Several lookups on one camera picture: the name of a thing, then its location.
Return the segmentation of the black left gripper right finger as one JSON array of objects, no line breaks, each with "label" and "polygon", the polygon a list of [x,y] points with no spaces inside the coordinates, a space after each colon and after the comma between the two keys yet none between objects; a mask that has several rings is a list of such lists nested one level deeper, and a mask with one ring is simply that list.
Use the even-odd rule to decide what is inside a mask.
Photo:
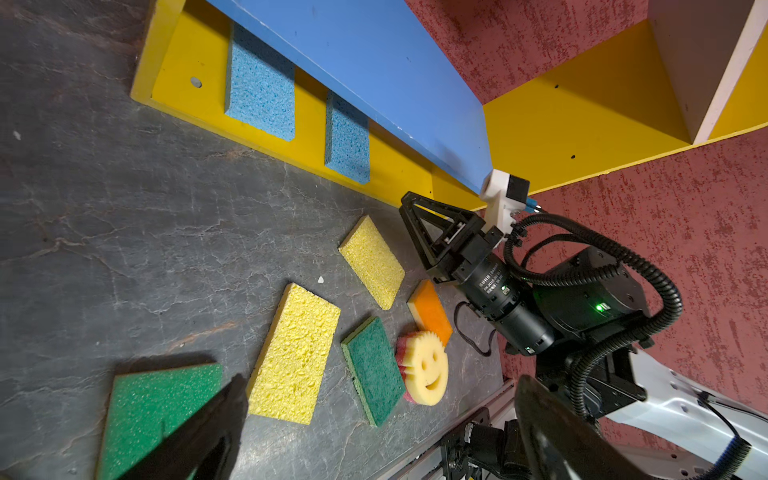
[{"label": "black left gripper right finger", "polygon": [[647,479],[547,388],[524,375],[515,409],[532,475],[536,479]]}]

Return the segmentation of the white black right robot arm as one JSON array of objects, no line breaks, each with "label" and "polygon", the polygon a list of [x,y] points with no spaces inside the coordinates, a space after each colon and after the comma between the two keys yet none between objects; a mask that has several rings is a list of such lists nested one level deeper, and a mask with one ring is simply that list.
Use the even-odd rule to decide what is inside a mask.
[{"label": "white black right robot arm", "polygon": [[648,349],[683,300],[658,267],[566,217],[529,210],[500,226],[414,192],[399,209],[430,277],[456,287],[580,425],[608,418],[710,462],[706,478],[763,479],[767,418],[681,376]]}]

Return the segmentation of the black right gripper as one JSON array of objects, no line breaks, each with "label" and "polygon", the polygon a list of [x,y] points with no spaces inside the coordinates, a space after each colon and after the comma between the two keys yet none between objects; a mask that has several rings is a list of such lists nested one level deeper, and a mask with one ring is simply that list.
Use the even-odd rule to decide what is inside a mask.
[{"label": "black right gripper", "polygon": [[482,217],[415,192],[402,197],[399,213],[432,279],[454,280],[515,353],[538,355],[554,343],[554,329],[540,315],[531,288],[493,253],[498,236],[483,234]]}]

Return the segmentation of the blue sponge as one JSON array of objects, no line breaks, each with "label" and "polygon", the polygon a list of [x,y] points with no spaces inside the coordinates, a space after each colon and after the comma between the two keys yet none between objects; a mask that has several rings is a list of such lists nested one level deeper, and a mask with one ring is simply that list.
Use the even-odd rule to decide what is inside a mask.
[{"label": "blue sponge", "polygon": [[296,135],[294,64],[239,24],[230,36],[225,114],[283,141]]},{"label": "blue sponge", "polygon": [[368,118],[334,92],[326,101],[324,165],[360,185],[370,181]]}]

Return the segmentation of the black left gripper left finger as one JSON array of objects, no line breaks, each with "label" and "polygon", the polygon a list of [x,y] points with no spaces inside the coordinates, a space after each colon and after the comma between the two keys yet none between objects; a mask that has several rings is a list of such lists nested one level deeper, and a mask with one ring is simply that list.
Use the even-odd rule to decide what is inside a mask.
[{"label": "black left gripper left finger", "polygon": [[228,479],[248,413],[247,382],[237,374],[124,479]]}]

